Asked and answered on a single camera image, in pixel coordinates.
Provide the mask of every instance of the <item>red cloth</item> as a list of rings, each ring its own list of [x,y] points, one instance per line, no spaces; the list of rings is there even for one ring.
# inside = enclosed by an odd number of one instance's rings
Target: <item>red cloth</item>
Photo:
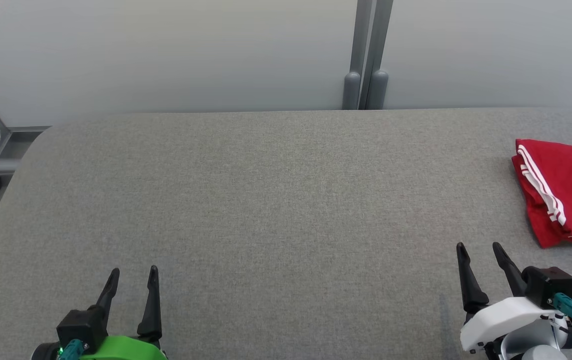
[[[572,242],[572,146],[517,139],[512,164],[526,196],[528,217],[543,248]]]

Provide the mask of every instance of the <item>black mount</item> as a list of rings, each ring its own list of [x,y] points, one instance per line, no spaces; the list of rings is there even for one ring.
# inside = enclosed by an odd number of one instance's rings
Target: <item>black mount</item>
[[[117,293],[119,269],[110,272],[101,295],[95,305],[87,310],[71,310],[57,326],[57,335],[61,347],[66,347],[74,339],[81,340],[87,349],[85,353],[97,352],[103,340],[108,336],[106,325],[110,314],[110,303]]]
[[[542,309],[554,309],[548,299],[556,293],[566,294],[572,298],[572,275],[558,267],[540,269],[529,266],[522,273],[528,282],[525,296]]]

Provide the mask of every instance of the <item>white stripe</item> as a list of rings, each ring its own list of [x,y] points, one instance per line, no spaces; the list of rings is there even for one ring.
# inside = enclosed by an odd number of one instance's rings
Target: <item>white stripe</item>
[[[548,186],[546,179],[541,174],[541,171],[539,171],[539,167],[535,164],[535,161],[530,156],[530,153],[528,153],[528,150],[526,150],[526,147],[519,145],[517,153],[524,159],[525,165],[531,173],[529,174],[530,176],[524,175],[544,199],[544,202],[548,205],[549,212],[555,214],[556,218],[559,219],[559,223],[564,225],[566,223],[564,203],[550,190],[550,186]]]

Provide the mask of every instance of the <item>floor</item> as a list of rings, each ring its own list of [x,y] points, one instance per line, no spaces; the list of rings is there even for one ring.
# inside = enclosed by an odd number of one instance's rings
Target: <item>floor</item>
[[[0,157],[20,159],[23,154],[28,150],[28,147],[37,138],[40,132],[14,132],[8,144],[4,147]],[[2,189],[0,190],[0,201],[4,196],[5,189],[12,178],[11,175],[2,177]]]

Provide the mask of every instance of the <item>gray fabric surface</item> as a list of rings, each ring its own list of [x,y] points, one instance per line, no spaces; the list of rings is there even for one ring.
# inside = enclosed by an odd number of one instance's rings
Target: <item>gray fabric surface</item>
[[[149,266],[178,359],[459,359],[455,244],[493,301],[491,243],[542,250],[514,139],[572,144],[572,111],[128,114],[49,129],[0,204],[0,359],[56,340],[121,282],[108,330],[133,335]]]

